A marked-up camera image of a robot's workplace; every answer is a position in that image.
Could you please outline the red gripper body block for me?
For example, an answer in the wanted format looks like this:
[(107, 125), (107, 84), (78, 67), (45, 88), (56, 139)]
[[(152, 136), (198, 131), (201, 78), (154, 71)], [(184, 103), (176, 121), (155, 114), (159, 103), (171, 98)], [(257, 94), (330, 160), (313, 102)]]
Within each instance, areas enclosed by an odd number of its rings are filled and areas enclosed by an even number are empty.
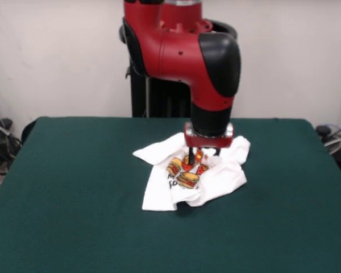
[(226, 131), (220, 136), (202, 136), (192, 128), (190, 122), (186, 122), (184, 126), (185, 143), (191, 148), (229, 148), (234, 137), (234, 127), (231, 122), (227, 124)]

